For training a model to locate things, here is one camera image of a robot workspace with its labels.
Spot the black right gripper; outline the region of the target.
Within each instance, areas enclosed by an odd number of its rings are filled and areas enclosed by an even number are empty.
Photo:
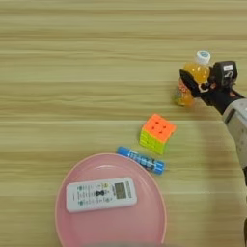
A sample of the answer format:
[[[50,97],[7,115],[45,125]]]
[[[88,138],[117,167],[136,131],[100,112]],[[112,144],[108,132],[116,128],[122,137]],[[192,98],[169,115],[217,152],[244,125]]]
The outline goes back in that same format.
[[[215,107],[220,114],[223,114],[232,102],[244,98],[232,87],[222,88],[209,83],[198,84],[194,77],[183,69],[179,71],[179,75],[193,97],[200,97],[206,105]]]

